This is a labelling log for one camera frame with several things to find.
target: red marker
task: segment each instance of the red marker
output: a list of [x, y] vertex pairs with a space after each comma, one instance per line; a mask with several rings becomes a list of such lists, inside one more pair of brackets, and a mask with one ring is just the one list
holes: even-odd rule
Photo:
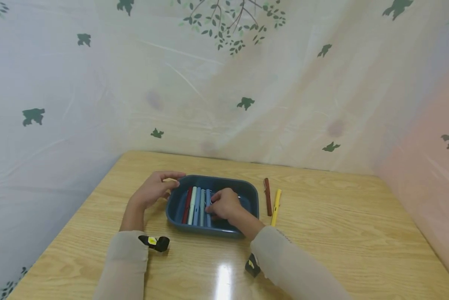
[[269, 180], [268, 178], [264, 179], [264, 193], [266, 195], [266, 210], [268, 211], [268, 215], [271, 216], [272, 215], [272, 210], [271, 210], [271, 196], [269, 195]]
[[185, 212], [183, 213], [183, 220], [181, 220], [182, 224], [188, 223], [188, 212], [190, 211], [190, 202], [192, 200], [192, 190], [193, 190], [193, 187], [190, 187], [188, 189], [188, 194], [186, 196]]

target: light blue marker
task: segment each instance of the light blue marker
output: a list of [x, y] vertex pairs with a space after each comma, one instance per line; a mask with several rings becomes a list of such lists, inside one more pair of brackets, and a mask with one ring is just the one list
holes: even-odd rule
[[[211, 206], [211, 191], [206, 190], [206, 207]], [[211, 214], [206, 214], [206, 226], [211, 227]]]
[[196, 189], [196, 201], [193, 215], [193, 225], [197, 226], [197, 220], [200, 215], [200, 201], [201, 200], [201, 187]]
[[188, 225], [193, 224], [193, 214], [194, 214], [195, 201], [196, 201], [196, 187], [194, 186], [193, 190], [192, 190], [192, 199], [190, 201], [190, 208], [189, 208], [190, 212], [188, 214], [188, 222], [187, 222]]
[[201, 189], [201, 201], [200, 201], [200, 226], [205, 225], [205, 189]]

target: yellow label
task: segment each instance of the yellow label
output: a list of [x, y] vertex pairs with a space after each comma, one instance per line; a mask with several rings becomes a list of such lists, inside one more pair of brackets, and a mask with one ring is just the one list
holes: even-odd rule
[[156, 239], [154, 237], [148, 237], [149, 245], [156, 245]]

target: wooden table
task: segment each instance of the wooden table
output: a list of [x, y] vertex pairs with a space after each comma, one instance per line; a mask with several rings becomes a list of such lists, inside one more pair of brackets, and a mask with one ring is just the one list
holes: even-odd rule
[[[282, 189], [277, 227], [326, 265], [355, 299], [449, 299], [449, 274], [385, 183], [372, 176], [153, 152], [127, 152], [114, 165], [10, 296], [91, 299], [127, 200], [154, 170], [246, 180], [272, 198]], [[146, 299], [288, 299], [261, 273], [244, 271], [249, 241], [182, 233], [165, 200], [146, 212], [146, 231], [167, 236], [167, 256], [150, 250]]]

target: hand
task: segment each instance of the hand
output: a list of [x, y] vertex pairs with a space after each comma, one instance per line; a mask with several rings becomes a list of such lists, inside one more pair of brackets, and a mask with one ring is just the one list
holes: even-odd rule
[[206, 208], [208, 214], [216, 214], [222, 219], [230, 219], [244, 210], [238, 195], [229, 187], [220, 190], [211, 197], [212, 205]]
[[158, 198], [168, 199], [170, 193], [167, 190], [173, 190], [180, 186], [180, 183], [174, 180], [183, 176], [186, 174], [175, 171], [153, 172], [130, 198], [130, 203], [135, 203], [140, 208], [146, 209], [155, 204]]

